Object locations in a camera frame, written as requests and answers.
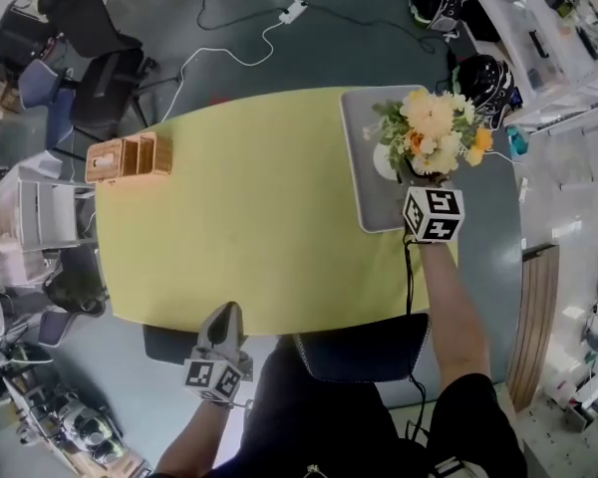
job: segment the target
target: helmet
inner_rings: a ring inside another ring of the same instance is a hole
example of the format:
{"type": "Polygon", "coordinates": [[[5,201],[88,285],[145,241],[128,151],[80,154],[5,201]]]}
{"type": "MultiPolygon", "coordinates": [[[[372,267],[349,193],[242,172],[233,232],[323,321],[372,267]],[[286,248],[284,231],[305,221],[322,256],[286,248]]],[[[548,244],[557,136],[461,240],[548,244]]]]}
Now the helmet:
{"type": "Polygon", "coordinates": [[[452,90],[463,94],[485,117],[492,129],[498,129],[513,96],[514,77],[505,61],[490,55],[474,55],[451,72],[452,90]]]}
{"type": "Polygon", "coordinates": [[[449,32],[456,27],[462,0],[410,0],[410,13],[423,28],[449,32]]]}

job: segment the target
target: yellow table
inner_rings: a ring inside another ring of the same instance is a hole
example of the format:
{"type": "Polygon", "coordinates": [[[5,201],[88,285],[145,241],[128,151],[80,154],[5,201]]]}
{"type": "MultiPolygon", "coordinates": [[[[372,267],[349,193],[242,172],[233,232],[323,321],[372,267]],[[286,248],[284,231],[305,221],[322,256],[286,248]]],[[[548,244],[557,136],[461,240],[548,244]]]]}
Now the yellow table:
{"type": "MultiPolygon", "coordinates": [[[[357,220],[345,90],[238,100],[155,126],[173,141],[171,177],[97,187],[115,315],[195,331],[234,300],[244,331],[267,335],[403,314],[402,232],[366,234],[357,220]]],[[[421,310],[428,296],[413,252],[421,310]]]]}

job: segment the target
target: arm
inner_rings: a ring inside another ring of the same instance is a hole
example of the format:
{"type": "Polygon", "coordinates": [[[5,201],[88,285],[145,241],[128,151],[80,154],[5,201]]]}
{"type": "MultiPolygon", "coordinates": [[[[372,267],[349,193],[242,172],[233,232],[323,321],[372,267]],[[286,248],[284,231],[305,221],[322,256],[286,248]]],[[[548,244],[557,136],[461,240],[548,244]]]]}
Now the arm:
{"type": "Polygon", "coordinates": [[[228,409],[203,401],[183,432],[163,453],[155,473],[173,478],[199,478],[208,473],[228,414],[228,409]]]}
{"type": "Polygon", "coordinates": [[[489,376],[489,345],[445,244],[419,246],[426,273],[441,390],[469,373],[489,376]]]}

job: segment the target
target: gray tray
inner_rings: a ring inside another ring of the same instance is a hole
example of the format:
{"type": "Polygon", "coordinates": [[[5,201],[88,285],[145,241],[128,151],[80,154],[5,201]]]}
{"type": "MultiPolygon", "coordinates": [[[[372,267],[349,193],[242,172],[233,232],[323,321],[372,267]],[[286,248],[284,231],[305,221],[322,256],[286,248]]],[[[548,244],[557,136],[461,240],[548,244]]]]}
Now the gray tray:
{"type": "Polygon", "coordinates": [[[406,172],[402,172],[404,185],[382,177],[375,168],[372,155],[379,142],[363,138],[363,128],[379,120],[372,110],[375,103],[386,100],[400,101],[420,85],[398,87],[367,87],[341,95],[341,117],[348,144],[350,167],[357,199],[359,224],[365,232],[387,232],[404,227],[402,216],[407,187],[411,184],[406,172]]]}

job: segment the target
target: flower bouquet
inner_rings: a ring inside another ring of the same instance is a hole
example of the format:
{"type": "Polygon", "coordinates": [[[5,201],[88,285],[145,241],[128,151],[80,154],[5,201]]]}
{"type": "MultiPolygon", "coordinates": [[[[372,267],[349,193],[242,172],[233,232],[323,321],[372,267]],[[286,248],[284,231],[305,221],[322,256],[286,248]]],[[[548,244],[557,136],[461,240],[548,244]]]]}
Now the flower bouquet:
{"type": "Polygon", "coordinates": [[[372,109],[380,116],[364,128],[364,138],[379,136],[375,166],[386,178],[386,161],[393,172],[408,162],[417,175],[449,174],[458,168],[461,156],[471,166],[482,161],[492,146],[491,131],[482,127],[471,101],[460,94],[440,96],[426,89],[409,93],[401,102],[386,101],[372,109]]]}

